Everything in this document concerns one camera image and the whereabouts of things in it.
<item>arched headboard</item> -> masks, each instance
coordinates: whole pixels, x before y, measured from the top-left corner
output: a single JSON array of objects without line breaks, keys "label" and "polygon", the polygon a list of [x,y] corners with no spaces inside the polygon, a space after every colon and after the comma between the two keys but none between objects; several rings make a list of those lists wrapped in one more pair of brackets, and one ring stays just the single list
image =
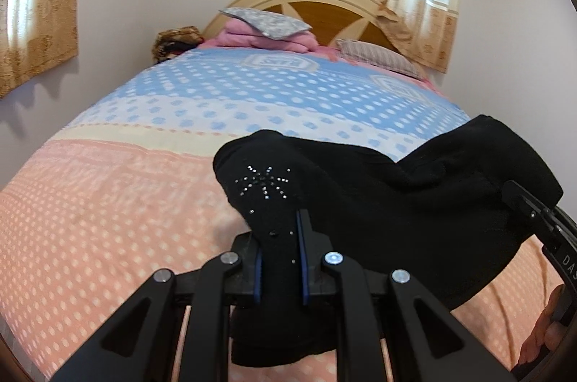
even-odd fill
[{"label": "arched headboard", "polygon": [[[375,0],[236,0],[230,6],[262,9],[305,21],[324,46],[335,46],[337,39],[355,39],[397,52],[377,25],[379,4]],[[219,14],[203,35],[207,39],[215,37],[228,19]]]}]

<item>silver bolt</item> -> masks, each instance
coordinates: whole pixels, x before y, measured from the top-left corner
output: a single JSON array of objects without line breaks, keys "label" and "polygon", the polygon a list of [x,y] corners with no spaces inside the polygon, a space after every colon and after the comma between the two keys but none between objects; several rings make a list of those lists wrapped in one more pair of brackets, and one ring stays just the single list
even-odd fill
[{"label": "silver bolt", "polygon": [[339,265],[343,260],[344,257],[338,252],[329,252],[325,255],[325,261],[330,265]]},{"label": "silver bolt", "polygon": [[411,275],[409,274],[408,271],[395,270],[393,272],[393,281],[396,281],[397,283],[405,284],[405,283],[408,283],[410,279],[411,279]]},{"label": "silver bolt", "polygon": [[152,277],[157,283],[166,283],[166,281],[172,277],[172,272],[166,268],[163,268],[162,270],[155,271]]},{"label": "silver bolt", "polygon": [[220,256],[220,261],[226,265],[233,265],[238,261],[238,254],[235,252],[224,252]]}]

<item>human hand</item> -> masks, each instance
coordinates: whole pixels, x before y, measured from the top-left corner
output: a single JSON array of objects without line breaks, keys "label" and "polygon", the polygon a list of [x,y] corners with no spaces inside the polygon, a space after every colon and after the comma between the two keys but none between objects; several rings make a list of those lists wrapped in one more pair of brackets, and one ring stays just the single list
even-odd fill
[{"label": "human hand", "polygon": [[525,340],[521,346],[518,364],[532,363],[539,356],[541,347],[545,345],[550,351],[555,351],[561,340],[567,332],[567,328],[559,322],[552,321],[553,312],[559,303],[561,294],[563,292],[563,284],[556,287],[551,296],[547,307],[541,312],[541,315],[535,323],[535,328],[531,335]]}]

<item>polka dot blanket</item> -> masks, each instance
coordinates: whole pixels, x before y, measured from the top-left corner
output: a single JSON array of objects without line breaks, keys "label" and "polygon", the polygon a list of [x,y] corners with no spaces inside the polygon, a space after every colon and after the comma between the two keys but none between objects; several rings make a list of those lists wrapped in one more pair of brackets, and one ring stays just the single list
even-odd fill
[{"label": "polka dot blanket", "polygon": [[[247,226],[212,171],[259,129],[394,160],[468,120],[421,81],[320,55],[187,52],[48,141],[0,193],[0,313],[50,377],[154,270],[200,268]],[[507,367],[560,282],[535,239],[455,316]],[[335,356],[231,367],[234,381],[332,382]]]}]

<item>gray pillow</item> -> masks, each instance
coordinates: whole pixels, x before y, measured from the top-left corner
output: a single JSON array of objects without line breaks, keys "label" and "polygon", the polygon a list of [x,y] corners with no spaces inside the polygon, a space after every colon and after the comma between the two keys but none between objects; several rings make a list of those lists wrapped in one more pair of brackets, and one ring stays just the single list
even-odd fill
[{"label": "gray pillow", "polygon": [[274,40],[282,40],[293,34],[311,29],[311,26],[301,20],[260,9],[225,8],[221,9],[220,12],[250,24],[262,35]]},{"label": "gray pillow", "polygon": [[338,39],[336,43],[343,57],[380,66],[418,80],[423,79],[423,75],[415,65],[402,55],[385,47],[360,40]]}]

